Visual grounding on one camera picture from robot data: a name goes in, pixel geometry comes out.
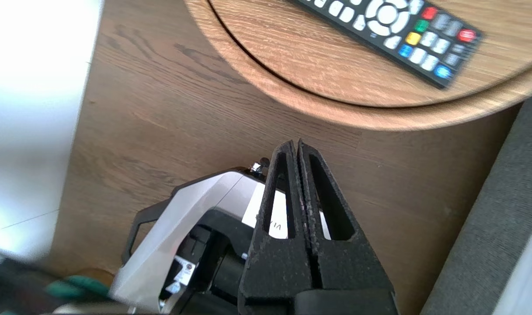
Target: remote control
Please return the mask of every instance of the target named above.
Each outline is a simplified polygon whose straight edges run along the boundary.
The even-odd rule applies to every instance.
[[[424,0],[293,0],[411,73],[446,88],[482,32]]]

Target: red button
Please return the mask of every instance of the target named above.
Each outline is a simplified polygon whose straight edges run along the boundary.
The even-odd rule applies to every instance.
[[[463,29],[458,33],[458,39],[462,42],[471,42],[476,39],[476,32],[473,30]]]
[[[429,7],[429,8],[426,8],[425,11],[423,11],[421,16],[422,16],[422,18],[426,18],[428,20],[432,20],[432,18],[435,17],[435,14],[437,14],[437,8]]]

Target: round wooden table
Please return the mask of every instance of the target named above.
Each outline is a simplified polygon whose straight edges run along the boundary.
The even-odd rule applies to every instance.
[[[290,0],[185,2],[211,44],[250,83],[295,110],[338,124],[374,130],[449,126],[532,95],[532,0],[433,0],[484,32],[445,90]]]

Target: remote control button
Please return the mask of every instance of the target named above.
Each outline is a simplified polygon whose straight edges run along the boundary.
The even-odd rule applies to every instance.
[[[436,52],[437,54],[442,54],[446,52],[446,48],[448,48],[449,45],[450,45],[449,41],[447,41],[446,39],[440,38],[439,40],[437,40],[437,43],[433,47],[433,51]]]
[[[414,64],[420,64],[423,58],[427,55],[427,52],[421,48],[415,48],[414,53],[410,56],[410,61]]]
[[[417,32],[423,33],[425,30],[429,27],[429,21],[428,20],[419,20],[415,24],[415,30]]]
[[[377,18],[382,24],[390,24],[396,20],[398,11],[394,6],[383,6],[378,10]]]
[[[459,60],[460,57],[455,54],[448,54],[446,58],[444,58],[444,62],[450,64],[450,66],[456,66]]]
[[[433,55],[428,55],[427,58],[425,58],[425,61],[421,64],[421,68],[427,71],[432,71],[438,63],[439,58]]]
[[[367,23],[369,25],[369,28],[375,32],[376,34],[380,36],[389,36],[390,35],[390,28],[387,28],[386,26],[382,26],[378,21],[370,21]]]
[[[423,34],[423,37],[421,38],[421,44],[427,47],[433,46],[433,43],[435,42],[437,38],[439,38],[437,34],[433,32],[426,32],[425,34]]]
[[[392,30],[394,34],[396,34],[406,27],[409,20],[410,20],[409,12],[400,12],[400,14],[398,14],[398,19],[396,20],[396,22],[394,22],[394,24],[390,26],[390,29]]]
[[[443,66],[442,64],[440,64],[435,69],[435,76],[438,76],[439,78],[449,78],[450,69],[447,66]]]
[[[314,5],[319,8],[322,8],[324,4],[326,4],[326,0],[314,0]]]
[[[406,0],[386,0],[388,4],[394,4],[398,9],[403,9],[407,7]]]
[[[355,14],[355,10],[350,8],[350,7],[346,7],[344,8],[344,10],[341,12],[341,15],[340,15],[340,20],[342,20],[343,22],[349,22],[352,20],[353,16]]]
[[[462,42],[471,42],[476,39],[476,32],[473,30],[463,29],[458,33],[458,39]]]
[[[445,35],[448,35],[450,37],[456,36],[458,31],[462,28],[462,22],[460,21],[452,21],[444,31]]]
[[[382,0],[371,0],[365,11],[366,18],[372,18],[376,15],[376,10],[382,6]]]
[[[386,38],[384,40],[384,46],[390,48],[390,49],[395,49],[396,47],[398,47],[398,44],[400,44],[400,40],[402,40],[402,38],[400,36],[392,36],[392,37],[389,37],[389,38]]]
[[[398,52],[398,54],[400,54],[400,56],[403,56],[404,58],[407,58],[410,56],[411,50],[412,50],[411,46],[402,45],[400,47],[400,51]]]
[[[341,9],[344,7],[344,4],[340,1],[334,1],[332,4],[330,4],[330,8],[328,8],[328,13],[332,14],[333,16],[337,16],[340,14]]]
[[[413,15],[416,15],[419,13],[419,10],[421,10],[421,7],[423,6],[425,2],[423,0],[411,0],[410,1],[410,13]]]
[[[442,30],[446,26],[446,24],[448,24],[449,20],[450,16],[448,16],[447,14],[439,14],[436,19],[433,20],[431,26],[437,30]]]
[[[454,46],[452,46],[452,51],[461,54],[464,51],[464,45],[454,44]]]
[[[422,18],[426,18],[428,20],[432,20],[435,15],[437,14],[437,8],[435,7],[428,7],[428,8],[425,8],[425,10],[423,11],[423,13],[421,14],[421,17]]]
[[[364,15],[358,15],[355,23],[353,24],[353,28],[355,28],[358,31],[362,31],[365,29],[365,16]]]
[[[418,33],[410,32],[410,34],[407,34],[406,42],[412,46],[415,46],[418,44],[419,40],[421,39],[421,35]]]

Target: blue button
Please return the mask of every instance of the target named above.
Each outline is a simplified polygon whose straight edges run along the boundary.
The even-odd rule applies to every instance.
[[[403,56],[404,58],[407,58],[407,57],[410,56],[412,50],[413,50],[413,48],[411,48],[411,46],[402,45],[400,47],[400,51],[398,53],[400,54],[400,56]]]
[[[438,76],[439,78],[449,78],[450,69],[447,66],[440,64],[435,68],[435,76]]]

